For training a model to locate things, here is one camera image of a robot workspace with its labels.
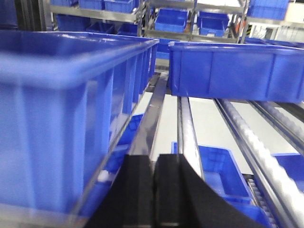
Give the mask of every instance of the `blue storage crate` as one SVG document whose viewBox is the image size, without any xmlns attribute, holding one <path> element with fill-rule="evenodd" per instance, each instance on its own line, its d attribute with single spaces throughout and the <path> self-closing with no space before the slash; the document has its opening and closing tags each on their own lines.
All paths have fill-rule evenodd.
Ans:
<svg viewBox="0 0 304 228">
<path fill-rule="evenodd" d="M 289 0 L 250 0 L 249 6 L 287 9 Z"/>
<path fill-rule="evenodd" d="M 279 45 L 279 46 L 285 46 L 285 47 L 291 47 L 291 48 L 297 48 L 298 44 L 295 42 L 287 42 L 287 41 L 279 41 L 279 40 L 267 40 L 267 43 L 272 45 Z"/>
<path fill-rule="evenodd" d="M 59 31 L 85 31 L 90 25 L 90 18 L 58 14 L 56 19 Z"/>
<path fill-rule="evenodd" d="M 200 27 L 202 19 L 205 20 L 206 23 L 209 23 L 209 22 L 212 23 L 212 21 L 214 19 L 215 20 L 221 20 L 224 24 L 225 30 L 227 29 L 228 23 L 229 23 L 229 17 L 225 13 L 210 13 L 210 12 L 200 11 L 199 15 L 198 15 L 198 18 L 197 18 L 198 27 Z"/>
<path fill-rule="evenodd" d="M 78 0 L 79 8 L 92 9 L 92 10 L 104 10 L 104 0 Z"/>
<path fill-rule="evenodd" d="M 15 1 L 0 1 L 0 29 L 17 29 L 17 15 Z"/>
<path fill-rule="evenodd" d="M 176 142 L 172 143 L 171 153 L 177 153 Z M 229 202 L 251 202 L 250 190 L 230 150 L 199 145 L 199 154 L 205 182 L 218 195 Z"/>
<path fill-rule="evenodd" d="M 249 38 L 245 37 L 245 44 L 263 44 L 263 45 L 269 45 L 266 40 L 258 39 L 258 38 Z"/>
<path fill-rule="evenodd" d="M 122 35 L 122 36 L 136 37 L 137 36 L 137 28 L 138 28 L 138 26 L 135 25 L 135 24 L 124 23 L 118 29 L 117 34 Z"/>
<path fill-rule="evenodd" d="M 222 37 L 228 27 L 229 17 L 223 13 L 199 12 L 197 25 L 201 35 L 214 34 Z"/>
<path fill-rule="evenodd" d="M 138 101 L 158 40 L 0 37 L 0 202 L 69 212 Z"/>
<path fill-rule="evenodd" d="M 267 228 L 272 228 L 273 226 L 271 225 L 269 218 L 267 217 L 266 213 L 257 206 L 253 205 L 246 205 L 246 204 L 241 204 L 241 203 L 230 203 L 235 209 L 238 211 L 242 212 L 252 220 L 260 223 L 261 225 L 267 227 Z"/>
<path fill-rule="evenodd" d="M 304 191 L 304 156 L 299 153 L 277 153 L 272 154 L 287 175 L 292 178 L 298 189 Z"/>
<path fill-rule="evenodd" d="M 287 8 L 251 6 L 248 9 L 247 15 L 254 18 L 284 20 L 286 11 Z"/>
<path fill-rule="evenodd" d="M 78 4 L 78 0 L 51 0 L 52 5 L 57 6 L 74 6 Z"/>
<path fill-rule="evenodd" d="M 135 7 L 134 0 L 104 0 L 105 9 L 108 11 L 131 13 Z"/>
<path fill-rule="evenodd" d="M 160 17 L 173 17 L 173 18 L 183 18 L 188 19 L 189 12 L 187 10 L 173 9 L 173 8 L 161 8 L 158 11 L 158 16 Z"/>
<path fill-rule="evenodd" d="M 247 44 L 172 42 L 173 95 L 298 103 L 304 99 L 304 50 Z"/>
<path fill-rule="evenodd" d="M 183 18 L 171 18 L 158 16 L 155 21 L 155 30 L 169 32 L 184 32 L 187 21 Z"/>
<path fill-rule="evenodd" d="M 212 20 L 208 23 L 205 20 L 201 20 L 199 29 L 199 34 L 201 35 L 214 34 L 216 37 L 222 37 L 225 33 L 225 26 L 221 20 Z"/>
<path fill-rule="evenodd" d="M 187 18 L 187 11 L 160 9 L 154 28 L 161 31 L 184 32 L 187 26 Z"/>
<path fill-rule="evenodd" d="M 114 34 L 114 24 L 96 22 L 86 28 L 87 32 Z"/>
<path fill-rule="evenodd" d="M 169 59 L 169 49 L 168 43 L 171 41 L 175 41 L 173 39 L 160 39 L 160 42 L 157 45 L 156 57 L 162 59 Z"/>
<path fill-rule="evenodd" d="M 106 164 L 106 171 L 112 174 L 116 174 L 118 172 L 124 161 L 124 155 L 129 151 L 129 147 L 133 141 L 142 117 L 143 114 L 137 114 L 132 117 L 121 139 L 119 140 L 117 147 Z M 94 211 L 98 208 L 110 190 L 111 184 L 111 181 L 96 182 L 85 205 L 81 209 L 80 215 L 88 217 L 92 216 Z"/>
</svg>

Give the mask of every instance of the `metal rack frame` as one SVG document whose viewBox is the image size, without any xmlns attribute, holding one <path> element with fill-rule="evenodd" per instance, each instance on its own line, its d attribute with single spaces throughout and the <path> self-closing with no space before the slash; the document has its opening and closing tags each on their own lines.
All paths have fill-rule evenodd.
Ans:
<svg viewBox="0 0 304 228">
<path fill-rule="evenodd" d="M 43 16 L 43 23 L 46 31 L 51 31 L 52 21 L 51 14 L 67 14 L 79 17 L 88 17 L 93 19 L 105 19 L 121 22 L 137 23 L 137 36 L 142 36 L 142 20 L 145 10 L 145 2 L 140 0 L 139 7 L 132 13 L 120 13 L 107 10 L 81 9 L 78 5 L 74 7 L 55 6 L 50 4 L 50 0 L 40 1 L 40 15 Z"/>
<path fill-rule="evenodd" d="M 206 42 L 219 42 L 219 43 L 238 43 L 241 31 L 243 30 L 243 21 L 245 19 L 247 10 L 248 10 L 248 0 L 239 0 L 239 7 L 234 6 L 217 6 L 217 5 L 209 5 L 198 3 L 195 1 L 174 1 L 174 0 L 149 0 L 147 1 L 147 13 L 145 20 L 146 25 L 144 29 L 144 36 L 152 37 L 152 38 L 168 38 L 168 39 L 178 39 L 184 41 L 206 41 Z M 176 32 L 166 32 L 166 31 L 158 31 L 152 29 L 154 20 L 155 20 L 155 11 L 150 16 L 149 12 L 151 8 L 160 8 L 160 7 L 169 7 L 176 9 L 187 9 L 192 12 L 190 19 L 190 31 L 189 33 L 176 33 Z M 193 34 L 194 28 L 194 20 L 195 15 L 199 11 L 209 11 L 215 13 L 227 13 L 233 14 L 233 21 L 238 22 L 238 19 L 241 18 L 240 21 L 240 29 L 238 32 L 235 31 L 236 25 L 231 23 L 230 34 L 232 34 L 232 38 L 220 38 L 220 37 L 208 37 L 203 35 Z"/>
</svg>

